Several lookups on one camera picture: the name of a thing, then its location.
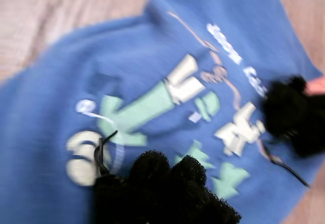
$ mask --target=wooden floor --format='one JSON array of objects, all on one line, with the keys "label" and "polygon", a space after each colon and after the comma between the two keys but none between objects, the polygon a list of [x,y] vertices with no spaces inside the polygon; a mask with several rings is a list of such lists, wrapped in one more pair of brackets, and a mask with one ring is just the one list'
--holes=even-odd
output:
[{"label": "wooden floor", "polygon": [[[145,0],[0,0],[0,82],[72,29],[138,14]],[[325,0],[282,0],[305,49],[325,71]],[[285,224],[325,223],[325,167]]]}]

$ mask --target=drawstring cord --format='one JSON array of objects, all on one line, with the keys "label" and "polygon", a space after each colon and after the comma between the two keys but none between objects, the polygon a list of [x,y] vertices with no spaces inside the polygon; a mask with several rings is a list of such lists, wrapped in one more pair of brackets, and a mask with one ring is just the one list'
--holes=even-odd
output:
[{"label": "drawstring cord", "polygon": [[117,131],[112,133],[110,136],[108,136],[106,139],[100,138],[99,145],[96,147],[94,151],[94,159],[100,169],[100,174],[101,175],[110,175],[110,171],[105,167],[103,163],[103,149],[104,145],[115,135],[117,134]]},{"label": "drawstring cord", "polygon": [[287,171],[289,171],[291,174],[293,174],[303,185],[310,188],[310,185],[297,172],[295,172],[292,168],[290,168],[289,166],[284,164],[277,157],[271,155],[270,150],[265,145],[263,145],[263,147],[264,147],[265,153],[267,154],[267,156],[270,159],[271,163],[273,163],[273,164],[275,164],[277,166],[280,166],[282,168],[285,168]]},{"label": "drawstring cord", "polygon": [[81,114],[89,116],[89,117],[96,117],[99,119],[103,119],[106,122],[108,122],[110,125],[112,125],[115,128],[115,132],[112,133],[111,135],[109,135],[105,140],[100,139],[100,144],[99,147],[96,148],[96,153],[95,156],[97,156],[97,160],[101,163],[102,167],[100,167],[100,171],[103,172],[107,172],[108,169],[105,167],[104,165],[104,160],[103,160],[103,151],[104,151],[104,145],[114,136],[116,136],[117,139],[119,139],[119,143],[115,144],[116,146],[116,151],[115,151],[115,157],[114,157],[114,163],[111,169],[111,174],[116,175],[118,173],[118,171],[120,170],[122,163],[123,163],[123,159],[124,159],[124,140],[123,140],[123,136],[121,133],[117,133],[117,126],[115,124],[115,122],[107,117],[92,113],[92,112],[87,112],[87,111],[81,111]]}]

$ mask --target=cream colored print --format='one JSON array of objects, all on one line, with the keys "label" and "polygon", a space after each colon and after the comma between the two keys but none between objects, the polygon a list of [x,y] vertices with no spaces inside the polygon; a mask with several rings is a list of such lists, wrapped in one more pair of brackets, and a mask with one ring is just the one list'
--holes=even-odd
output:
[{"label": "cream colored print", "polygon": [[202,40],[194,32],[194,30],[191,27],[189,27],[187,25],[187,23],[185,23],[178,15],[176,15],[173,12],[168,12],[168,14],[171,15],[172,17],[176,18],[196,38],[196,40],[202,46],[209,48],[211,50],[210,55],[211,55],[212,59],[214,60],[214,63],[216,64],[216,66],[213,68],[212,73],[201,72],[201,78],[204,81],[209,82],[209,83],[225,82],[234,93],[234,101],[233,101],[234,108],[236,110],[239,110],[240,100],[241,100],[240,93],[239,93],[238,89],[227,79],[227,77],[228,77],[227,70],[222,66],[222,62],[221,62],[219,56],[216,54],[217,52],[219,52],[218,49],[214,45],[212,45],[210,42],[208,42],[206,40]]},{"label": "cream colored print", "polygon": [[236,154],[242,155],[246,143],[252,144],[265,132],[261,121],[256,125],[251,125],[249,119],[256,107],[251,103],[243,106],[235,115],[234,123],[227,123],[220,128],[214,135],[222,139],[224,143],[224,153],[228,156]]}]

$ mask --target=printed graphic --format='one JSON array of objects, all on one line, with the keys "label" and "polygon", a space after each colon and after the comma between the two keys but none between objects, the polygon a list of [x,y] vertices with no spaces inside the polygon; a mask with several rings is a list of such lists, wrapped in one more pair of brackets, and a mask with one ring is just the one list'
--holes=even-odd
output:
[{"label": "printed graphic", "polygon": [[229,88],[233,91],[234,93],[234,101],[233,105],[236,110],[239,110],[240,108],[240,100],[241,100],[241,95],[238,91],[238,89],[227,79],[228,73],[227,70],[222,66],[222,62],[219,58],[219,56],[216,54],[218,52],[218,49],[213,46],[210,42],[206,40],[202,40],[192,28],[190,28],[187,23],[185,23],[179,16],[177,16],[175,13],[168,12],[169,15],[172,17],[176,18],[195,38],[196,40],[204,47],[209,48],[210,55],[212,59],[214,60],[214,63],[216,66],[213,69],[212,73],[208,72],[201,72],[201,78],[210,83],[219,83],[219,82],[225,82]]},{"label": "printed graphic", "polygon": [[[187,78],[197,70],[195,59],[187,55],[164,82],[159,82],[156,87],[132,104],[118,110],[122,99],[105,96],[102,101],[101,115],[115,122],[119,134],[122,134],[120,138],[123,138],[125,146],[145,146],[147,143],[145,135],[130,133],[148,121],[172,110],[175,104],[185,103],[204,90],[204,85],[197,78]],[[215,100],[213,95],[205,97],[210,112],[214,113],[216,105],[213,105],[212,100]],[[104,119],[99,120],[98,126],[105,136],[115,130]],[[118,137],[112,139],[112,142],[121,144]]]},{"label": "printed graphic", "polygon": [[[193,140],[193,144],[191,148],[188,150],[188,152],[185,155],[183,155],[183,157],[186,155],[191,155],[195,159],[197,159],[200,162],[200,164],[204,166],[205,169],[214,168],[212,164],[208,163],[209,156],[201,151],[201,147],[202,144],[199,141]],[[183,157],[176,156],[175,164],[179,163],[183,159]]]},{"label": "printed graphic", "polygon": [[255,88],[256,92],[265,97],[265,93],[268,91],[263,85],[261,79],[257,77],[257,72],[253,67],[247,67],[244,70],[249,83]]},{"label": "printed graphic", "polygon": [[[92,186],[97,177],[97,167],[94,163],[93,152],[98,145],[101,135],[91,131],[82,131],[74,134],[67,142],[67,151],[72,151],[74,158],[68,161],[66,170],[68,176],[80,186]],[[110,155],[105,152],[107,161]]]},{"label": "printed graphic", "polygon": [[211,121],[210,116],[214,116],[220,109],[219,98],[214,92],[210,92],[202,98],[196,98],[195,105],[206,121]]},{"label": "printed graphic", "polygon": [[210,34],[218,41],[218,43],[223,47],[223,49],[228,52],[228,56],[236,64],[240,64],[243,60],[239,54],[234,50],[231,44],[228,43],[225,35],[220,31],[220,28],[217,25],[207,24],[207,30]]},{"label": "printed graphic", "polygon": [[241,156],[246,142],[254,143],[265,132],[261,121],[258,120],[256,125],[251,125],[249,122],[255,109],[256,107],[248,102],[234,115],[234,123],[227,123],[214,134],[222,139],[225,154],[232,155],[235,153]]},{"label": "printed graphic", "polygon": [[220,169],[220,179],[212,178],[215,186],[214,193],[222,199],[229,199],[238,195],[236,187],[246,178],[249,173],[242,168],[236,168],[230,163],[223,163]]}]

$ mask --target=blue fabric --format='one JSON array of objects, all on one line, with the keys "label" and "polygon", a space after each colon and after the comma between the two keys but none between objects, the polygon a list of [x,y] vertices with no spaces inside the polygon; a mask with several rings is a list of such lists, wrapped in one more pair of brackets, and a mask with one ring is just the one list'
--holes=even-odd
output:
[{"label": "blue fabric", "polygon": [[[169,75],[186,55],[197,64],[186,78],[202,90],[182,100]],[[213,80],[216,71],[226,71],[227,79]],[[141,16],[75,31],[0,89],[1,223],[89,222],[94,138],[112,129],[76,111],[82,100],[94,102],[92,112],[113,119],[124,136],[126,145],[116,139],[106,155],[110,167],[122,162],[118,174],[127,175],[148,149],[162,151],[172,164],[191,152],[207,168],[207,187],[243,215],[242,224],[280,223],[307,189],[261,155],[258,139],[270,137],[258,108],[271,80],[296,74],[321,75],[279,0],[150,0]],[[146,110],[126,112],[138,99],[147,111],[165,110],[136,124],[135,113]],[[245,106],[252,115],[234,121]],[[200,116],[192,120],[193,114]],[[245,143],[241,154],[226,151],[217,133],[227,123],[235,125],[232,140]],[[236,130],[245,126],[253,139]],[[310,183],[323,160],[300,159],[284,144],[272,153]],[[86,176],[76,173],[82,166],[90,167]]]}]

